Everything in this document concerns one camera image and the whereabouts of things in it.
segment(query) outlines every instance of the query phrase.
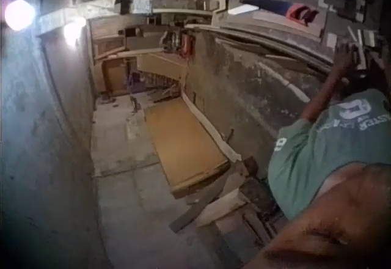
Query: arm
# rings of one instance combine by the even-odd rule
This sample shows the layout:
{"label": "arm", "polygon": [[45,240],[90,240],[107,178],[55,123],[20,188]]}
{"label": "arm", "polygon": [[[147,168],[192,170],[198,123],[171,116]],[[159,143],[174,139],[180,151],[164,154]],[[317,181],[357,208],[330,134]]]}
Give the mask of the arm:
{"label": "arm", "polygon": [[354,68],[353,52],[354,48],[350,48],[347,44],[336,47],[334,66],[326,82],[315,98],[304,108],[300,118],[314,122],[327,108],[340,80]]}

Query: hand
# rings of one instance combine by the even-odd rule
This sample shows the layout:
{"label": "hand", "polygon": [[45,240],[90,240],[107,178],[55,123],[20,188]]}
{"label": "hand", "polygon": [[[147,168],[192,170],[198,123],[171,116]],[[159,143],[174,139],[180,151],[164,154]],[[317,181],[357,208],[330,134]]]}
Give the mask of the hand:
{"label": "hand", "polygon": [[356,62],[354,60],[354,52],[357,51],[356,46],[349,46],[344,43],[335,48],[334,65],[332,73],[344,77],[349,71],[354,70]]}

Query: green t-shirt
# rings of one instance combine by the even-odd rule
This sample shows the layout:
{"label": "green t-shirt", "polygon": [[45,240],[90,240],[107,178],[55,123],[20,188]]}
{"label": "green t-shirt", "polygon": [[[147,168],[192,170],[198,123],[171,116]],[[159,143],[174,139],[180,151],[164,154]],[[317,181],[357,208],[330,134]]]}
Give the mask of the green t-shirt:
{"label": "green t-shirt", "polygon": [[378,90],[330,106],[312,124],[299,119],[280,130],[268,181],[287,218],[303,211],[323,182],[349,163],[391,164],[391,113]]}

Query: skin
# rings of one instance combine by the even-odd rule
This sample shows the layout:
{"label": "skin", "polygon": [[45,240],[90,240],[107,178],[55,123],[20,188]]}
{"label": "skin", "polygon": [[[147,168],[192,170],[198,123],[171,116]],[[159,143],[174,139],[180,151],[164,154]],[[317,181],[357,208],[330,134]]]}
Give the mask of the skin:
{"label": "skin", "polygon": [[[353,49],[339,47],[330,75],[301,118],[316,121],[352,68]],[[390,170],[368,172],[361,163],[348,164],[331,174],[310,206],[244,268],[268,268],[265,253],[285,250],[356,260],[370,257],[391,235],[390,200]]]}

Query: floor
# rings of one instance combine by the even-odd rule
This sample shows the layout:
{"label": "floor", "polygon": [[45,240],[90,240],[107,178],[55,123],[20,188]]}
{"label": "floor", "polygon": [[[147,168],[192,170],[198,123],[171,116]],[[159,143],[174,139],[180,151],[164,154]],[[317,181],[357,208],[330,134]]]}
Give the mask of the floor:
{"label": "floor", "polygon": [[[146,93],[136,98],[145,109]],[[95,164],[103,238],[115,269],[214,268],[191,227],[174,234],[169,223],[185,201],[169,193],[149,138],[143,110],[132,113],[128,96],[97,105],[92,158]]]}

